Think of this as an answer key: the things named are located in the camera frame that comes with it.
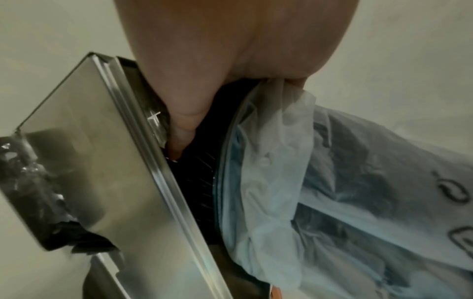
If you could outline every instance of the stainless steel surface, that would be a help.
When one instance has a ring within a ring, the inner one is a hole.
[[[117,60],[86,58],[20,131],[71,213],[121,250],[127,296],[232,298]]]

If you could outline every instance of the crumpled plastic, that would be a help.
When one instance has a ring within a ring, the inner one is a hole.
[[[473,165],[429,148],[260,83],[217,171],[231,257],[312,298],[473,298]]]

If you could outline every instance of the hand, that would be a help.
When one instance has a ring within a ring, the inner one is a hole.
[[[217,90],[240,78],[299,86],[335,51],[358,0],[115,0],[138,65],[166,104],[180,157]]]

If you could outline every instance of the beige wall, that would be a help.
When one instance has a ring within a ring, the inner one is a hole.
[[[472,28],[471,0],[362,0],[306,88],[320,105],[473,152]],[[110,0],[0,1],[0,135],[89,51],[132,57]],[[2,198],[0,219],[0,298],[80,298],[84,259],[42,252]]]

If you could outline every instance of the background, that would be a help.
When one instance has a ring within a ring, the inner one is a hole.
[[[362,0],[306,89],[319,105],[473,153],[472,28],[471,0]],[[133,58],[111,0],[1,0],[0,135],[90,51]],[[1,298],[81,298],[86,258],[43,252],[1,194],[0,219]]]

